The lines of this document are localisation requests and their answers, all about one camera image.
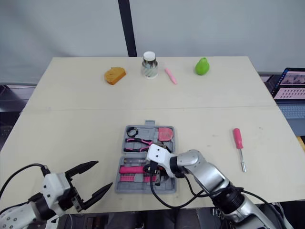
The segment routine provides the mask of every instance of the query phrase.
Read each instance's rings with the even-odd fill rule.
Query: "wooden table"
[[[147,80],[141,75],[141,58],[54,58],[0,153],[1,185],[30,163],[64,172],[99,160],[73,180],[87,199],[115,181],[124,128],[155,120],[157,125],[175,127],[176,153],[198,149],[236,186],[270,202],[305,198],[305,154],[247,57],[208,57],[211,69],[204,76],[193,72],[198,57],[157,60],[159,76]],[[112,86],[103,74],[114,66],[124,67],[127,75]],[[171,69],[177,85],[164,67]],[[246,173],[241,171],[232,136],[235,127],[243,135]],[[40,191],[41,181],[37,168],[16,176],[0,208],[24,202]],[[179,179],[175,194],[160,197],[179,205],[191,193],[185,180]],[[209,198],[188,205],[210,206]],[[163,208],[151,194],[116,194],[113,186],[86,212]]]

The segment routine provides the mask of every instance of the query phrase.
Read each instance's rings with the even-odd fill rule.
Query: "yellow sponge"
[[[121,67],[113,67],[105,73],[104,77],[108,83],[110,83],[111,85],[115,85],[125,75],[125,69]]]

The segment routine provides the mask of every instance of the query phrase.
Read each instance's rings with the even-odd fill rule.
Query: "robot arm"
[[[236,189],[216,166],[206,162],[198,150],[189,150],[175,156],[166,149],[152,144],[146,159],[164,167],[169,177],[180,178],[183,173],[192,174],[207,194],[226,188],[212,195],[211,199],[222,211],[223,216],[235,223],[236,228],[276,229],[266,215],[250,199],[241,194],[241,191]]]
[[[109,190],[112,183],[102,187],[92,198],[83,202],[76,188],[71,183],[72,176],[81,174],[98,161],[90,161],[80,164],[65,173],[46,174],[41,193],[32,196],[28,203],[12,207],[0,214],[0,228],[2,229],[22,229],[29,224],[41,225],[55,215],[59,217],[65,214],[65,210],[75,206],[77,212],[86,210],[98,200],[100,200]]]

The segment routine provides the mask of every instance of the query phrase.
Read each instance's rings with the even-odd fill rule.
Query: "tool kit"
[[[157,126],[155,121],[146,120],[145,125],[129,125],[125,128],[122,145],[124,156],[120,158],[115,191],[118,193],[151,193],[150,176],[145,172],[147,151],[154,143],[175,151],[174,127]],[[176,192],[176,179],[167,176],[162,167],[152,177],[156,193]]]

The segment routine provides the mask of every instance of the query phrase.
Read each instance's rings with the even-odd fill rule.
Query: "screwdriver handle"
[[[240,133],[240,130],[238,128],[235,128],[233,130],[233,136],[234,136],[234,141],[236,144],[236,148],[242,149],[243,148],[243,140],[242,140],[242,135]]]

